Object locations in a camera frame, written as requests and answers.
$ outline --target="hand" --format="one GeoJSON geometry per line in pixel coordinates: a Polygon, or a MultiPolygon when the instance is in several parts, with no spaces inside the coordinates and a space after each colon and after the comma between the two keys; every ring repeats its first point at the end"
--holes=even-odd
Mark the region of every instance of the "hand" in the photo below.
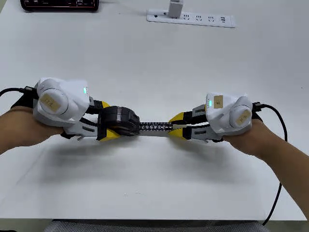
{"type": "Polygon", "coordinates": [[[263,159],[265,151],[275,149],[283,140],[271,132],[263,122],[252,120],[252,129],[241,135],[224,136],[225,141],[237,150],[263,159]]]}
{"type": "Polygon", "coordinates": [[[39,144],[50,136],[63,132],[60,127],[50,127],[38,122],[32,115],[32,109],[24,106],[13,107],[0,116],[0,128],[0,154],[13,147],[39,144]]]}

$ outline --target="table surface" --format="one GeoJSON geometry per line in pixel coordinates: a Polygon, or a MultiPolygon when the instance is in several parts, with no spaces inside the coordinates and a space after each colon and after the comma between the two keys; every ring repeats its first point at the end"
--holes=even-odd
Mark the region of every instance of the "table surface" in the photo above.
{"type": "MultiPolygon", "coordinates": [[[[168,0],[111,0],[97,13],[0,14],[1,89],[41,77],[86,79],[97,100],[166,121],[208,92],[247,93],[278,108],[289,141],[309,153],[308,1],[186,1],[184,11],[234,15],[237,28],[151,23],[168,0]]],[[[18,94],[0,99],[1,113],[18,94]]],[[[260,116],[276,133],[275,114],[260,116]]],[[[258,219],[278,180],[228,143],[165,137],[99,143],[60,136],[0,157],[1,218],[258,219]]],[[[304,220],[283,190],[272,219],[304,220]]]]}

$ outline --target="label sticker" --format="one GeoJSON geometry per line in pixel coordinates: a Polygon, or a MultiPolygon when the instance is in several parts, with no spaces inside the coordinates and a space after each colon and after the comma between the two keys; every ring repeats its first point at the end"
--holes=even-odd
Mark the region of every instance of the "label sticker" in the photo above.
{"type": "Polygon", "coordinates": [[[213,97],[213,108],[222,109],[223,108],[223,95],[218,95],[213,97]]]}
{"type": "Polygon", "coordinates": [[[245,110],[240,116],[239,118],[237,118],[236,123],[241,126],[247,118],[249,118],[251,115],[249,110],[245,110]]]}
{"type": "Polygon", "coordinates": [[[56,112],[60,108],[60,104],[56,102],[51,96],[47,93],[40,98],[40,102],[46,105],[51,111],[56,112]]]}

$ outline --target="forearm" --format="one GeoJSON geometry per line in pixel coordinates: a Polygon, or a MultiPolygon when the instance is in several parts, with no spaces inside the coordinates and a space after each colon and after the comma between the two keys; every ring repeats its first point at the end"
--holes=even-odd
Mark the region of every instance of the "forearm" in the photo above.
{"type": "Polygon", "coordinates": [[[309,219],[309,156],[280,140],[261,156],[309,219]]]}
{"type": "MultiPolygon", "coordinates": [[[[0,125],[3,125],[3,122],[0,117],[0,125]]],[[[12,148],[14,148],[14,137],[11,136],[9,131],[6,128],[0,130],[0,155],[12,148]]]]}

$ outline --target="power strip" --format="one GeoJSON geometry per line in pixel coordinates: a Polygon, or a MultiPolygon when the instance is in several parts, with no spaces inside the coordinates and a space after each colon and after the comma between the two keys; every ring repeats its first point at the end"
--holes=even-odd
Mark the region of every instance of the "power strip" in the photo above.
{"type": "Polygon", "coordinates": [[[198,14],[182,12],[180,18],[168,17],[168,11],[165,10],[148,10],[147,21],[160,23],[178,23],[211,27],[235,28],[233,16],[217,14],[198,14]]]}

